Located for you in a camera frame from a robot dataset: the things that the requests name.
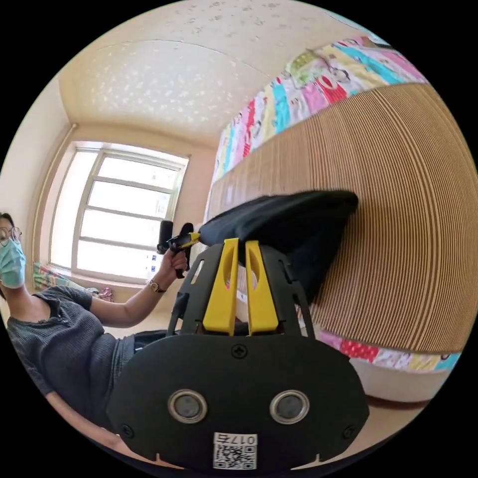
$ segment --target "window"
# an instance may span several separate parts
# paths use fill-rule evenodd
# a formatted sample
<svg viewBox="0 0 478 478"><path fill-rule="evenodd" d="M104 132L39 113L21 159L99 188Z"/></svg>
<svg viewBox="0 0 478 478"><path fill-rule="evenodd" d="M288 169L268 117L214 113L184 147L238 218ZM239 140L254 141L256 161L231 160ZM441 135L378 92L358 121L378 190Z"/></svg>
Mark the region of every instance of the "window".
<svg viewBox="0 0 478 478"><path fill-rule="evenodd" d="M122 145L77 147L61 187L50 263L73 274L143 283L157 271L187 158Z"/></svg>

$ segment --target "surgical mask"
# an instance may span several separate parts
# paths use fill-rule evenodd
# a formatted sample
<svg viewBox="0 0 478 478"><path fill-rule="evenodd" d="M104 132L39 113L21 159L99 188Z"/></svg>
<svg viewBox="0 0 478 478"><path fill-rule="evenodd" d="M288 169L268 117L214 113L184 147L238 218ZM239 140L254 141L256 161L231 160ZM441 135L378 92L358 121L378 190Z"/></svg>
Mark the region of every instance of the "surgical mask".
<svg viewBox="0 0 478 478"><path fill-rule="evenodd" d="M0 246L0 281L8 289L18 289L25 283L25 254L19 242L8 240Z"/></svg>

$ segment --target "qr code label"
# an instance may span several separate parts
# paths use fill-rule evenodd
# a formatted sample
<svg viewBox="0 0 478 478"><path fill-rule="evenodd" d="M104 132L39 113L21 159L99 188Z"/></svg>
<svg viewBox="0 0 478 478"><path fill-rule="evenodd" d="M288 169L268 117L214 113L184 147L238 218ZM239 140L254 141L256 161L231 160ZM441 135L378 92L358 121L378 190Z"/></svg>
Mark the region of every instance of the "qr code label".
<svg viewBox="0 0 478 478"><path fill-rule="evenodd" d="M214 463L217 470L255 470L257 435L214 434Z"/></svg>

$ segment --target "glasses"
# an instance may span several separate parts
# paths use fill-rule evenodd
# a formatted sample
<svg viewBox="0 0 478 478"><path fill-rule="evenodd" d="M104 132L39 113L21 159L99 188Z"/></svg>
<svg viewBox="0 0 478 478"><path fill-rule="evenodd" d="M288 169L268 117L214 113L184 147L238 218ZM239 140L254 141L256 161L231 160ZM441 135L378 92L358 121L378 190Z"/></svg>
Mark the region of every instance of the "glasses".
<svg viewBox="0 0 478 478"><path fill-rule="evenodd" d="M10 238L12 238L14 242L20 243L20 236L21 230L19 228L11 228L10 230L0 228L0 245L6 247Z"/></svg>

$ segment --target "window frame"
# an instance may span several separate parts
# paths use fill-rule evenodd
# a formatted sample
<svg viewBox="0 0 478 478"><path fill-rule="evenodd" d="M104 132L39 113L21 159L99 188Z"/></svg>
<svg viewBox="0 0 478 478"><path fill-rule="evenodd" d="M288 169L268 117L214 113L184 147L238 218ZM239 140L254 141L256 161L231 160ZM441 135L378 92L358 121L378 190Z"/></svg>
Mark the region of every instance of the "window frame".
<svg viewBox="0 0 478 478"><path fill-rule="evenodd" d="M184 180L184 175L186 173L187 166L189 164L189 159L190 157L184 157L184 156L177 156L173 155L170 153L161 153L161 152L156 152L156 151L151 151L151 153L155 153L154 156L149 156L146 154L141 154L138 152L133 152L132 150L138 150L139 148L133 148L133 147L128 147L122 144L95 144L95 145L89 145L89 144L81 144L81 143L76 143L74 145L74 153L71 156L71 160L69 162L68 168L65 172L64 177L62 178L60 190L58 193L58 196L55 201L55 208L53 211L53 221L52 221L52 227L50 230L50 237L49 237L49 244L48 244L48 263L51 267L56 269L58 272L67 275L67 276L82 276L82 277L87 277L90 279L96 279L99 281L110 281L110 282L119 282L123 284L133 284L133 285L140 285L144 284L146 282L146 279L141 279L138 277L128 277L128 276L121 276L121 275L115 275L115 274L105 274L101 272L95 272L95 271L90 271L90 270L85 270L85 269L80 269L78 268L78 245L79 241L87 241L87 242L94 242L94 243L100 243L100 244L105 244L105 245L112 245L112 246L120 246L120 247L128 247L132 249L138 249L138 250L150 250L151 252L157 253L157 250L155 247L148 247L144 245L138 245L138 244L131 244L127 242L121 242L121 241L111 241L111 240L106 240L106 239L96 239L96 238L91 238L87 236L82 236L81 235L81 227L83 224L83 217L85 214L85 211L91 210L91 211L99 211L99 212L105 212L105 213L113 213L113 214L118 214L121 216L126 216L126 217L136 217L140 219L148 219L148 220L153 220L153 221L172 221L174 218L174 214L176 211L177 207L177 202L179 199L179 194L181 191L181 186L183 184ZM52 247L52 235L53 235L53 229L54 229L54 224L55 224L55 216L56 216L56 211L58 208L58 202L60 199L61 192L63 190L64 182L66 177L68 176L68 173L70 171L70 167L73 164L73 161L76 157L76 154L79 152L94 152L97 154L95 161L93 163L93 166L91 168L91 171L88 175L88 179L86 181L85 187L83 189L83 193L80 199L80 204L78 207L78 211L76 214L76 219L75 219L75 227L73 231L73 244L72 244L72 256L71 256L71 267L66 268L65 266L56 264L52 262L51 260L51 247ZM164 159L161 156L169 156L171 158L176 158L177 161L174 161L174 159ZM177 172L176 178L173 184L172 189L168 188L161 188L158 186L152 186L149 184L144 184L144 183L137 183L133 181L124 181L121 179L115 179L115 178L108 178L104 176L100 176L100 169L103 164L103 161L105 158L114 158L114 159L121 159L121 160L126 160L126 161L133 161L137 162L140 164L148 164L151 166L156 166L156 167L163 167L166 169L172 169ZM95 206L89 206L88 202L90 200L90 196L93 190L93 185L95 181L99 182L107 182L111 184L120 184L120 185L125 185L125 186L131 186L135 188L140 188L140 189L146 189L149 191L157 191L157 192L162 192L165 194L170 194L170 199L168 203L168 208L166 211L165 217L152 217L148 215L141 215L141 214L133 214L133 213L125 213L123 211L117 211L114 209L107 209L107 208L99 208Z"/></svg>

